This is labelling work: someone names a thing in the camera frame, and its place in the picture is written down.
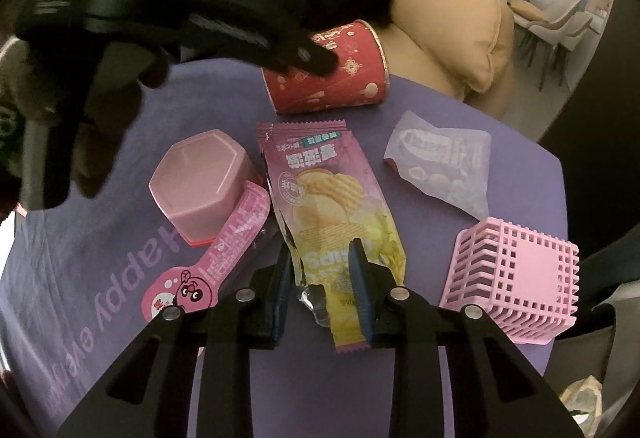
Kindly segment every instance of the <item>floor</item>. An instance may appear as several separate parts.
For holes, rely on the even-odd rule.
[[[520,38],[516,37],[513,53],[515,92],[502,122],[522,133],[527,139],[538,142],[564,107],[571,91],[564,79],[560,84],[559,74],[549,69],[541,92],[538,86],[542,72],[542,47],[538,47],[531,68],[527,68],[529,57],[524,56],[517,48],[519,41]]]

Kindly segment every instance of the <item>dining table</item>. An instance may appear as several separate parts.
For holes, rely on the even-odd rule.
[[[163,155],[172,144],[192,135],[220,129],[264,171],[258,123],[344,119],[396,223],[406,253],[404,284],[432,304],[440,301],[456,236],[478,220],[425,195],[384,162],[388,139],[407,110],[437,127],[489,133],[489,215],[567,237],[562,168],[556,157],[500,121],[397,76],[390,77],[386,100],[380,105],[278,117],[260,68],[211,59],[172,67],[166,84],[145,90],[144,98],[98,198],[89,200],[73,192],[59,208],[29,213],[0,279],[2,347],[26,407],[45,437],[54,435],[145,326],[140,310],[145,287],[171,267],[194,263],[204,252],[172,232],[148,190]],[[275,262],[280,245],[280,237],[274,237],[227,287],[247,285],[255,269]],[[132,259],[142,274],[135,288]],[[124,273],[131,282],[127,288],[119,279]],[[66,354],[75,349],[73,343],[79,347],[81,341],[88,342],[87,332],[92,335],[92,349],[80,348],[77,374],[55,392],[53,400],[51,386],[62,374]],[[552,342],[518,347],[542,374]],[[440,358],[446,436],[453,437],[449,371],[446,356]],[[201,367],[196,368],[195,388]],[[273,351],[250,351],[254,436],[386,437],[393,381],[393,350],[337,353],[330,331],[292,295],[279,345]],[[193,404],[196,400],[194,389]],[[190,418],[194,436],[195,411]]]

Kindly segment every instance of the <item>red paper cup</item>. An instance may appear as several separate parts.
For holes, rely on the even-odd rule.
[[[338,68],[327,77],[292,69],[262,70],[278,114],[305,113],[381,103],[389,86],[385,55],[373,28],[361,20],[313,36],[316,44],[338,55]]]

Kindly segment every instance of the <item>sofa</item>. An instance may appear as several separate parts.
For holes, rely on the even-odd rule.
[[[376,33],[391,74],[503,116],[514,89],[504,0],[392,0],[390,19]]]

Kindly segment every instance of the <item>chair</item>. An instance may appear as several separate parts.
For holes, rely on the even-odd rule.
[[[560,80],[558,84],[562,84],[564,70],[566,70],[566,58],[570,52],[574,50],[580,40],[587,33],[587,28],[591,25],[593,16],[588,12],[576,12],[569,21],[566,28],[564,38],[558,44],[556,50],[556,58],[554,60],[553,69],[560,68]]]
[[[546,67],[550,57],[552,54],[555,54],[558,43],[560,43],[566,35],[569,21],[577,11],[579,3],[580,0],[553,0],[543,11],[548,18],[547,22],[530,22],[515,15],[516,23],[521,27],[527,28],[525,39],[520,43],[520,46],[529,45],[527,47],[527,53],[530,55],[529,64],[527,65],[528,68],[530,68],[536,56],[538,41],[542,40],[545,42],[545,55],[542,62],[542,76],[540,77],[539,86],[540,91],[542,91],[545,83]]]
[[[546,22],[530,21],[515,13],[513,16],[516,25],[521,26],[525,30],[533,25],[543,25],[555,30],[556,28],[562,27],[571,14],[577,11],[579,3],[580,0],[552,0],[549,5],[542,9],[542,12],[544,12],[547,18]]]

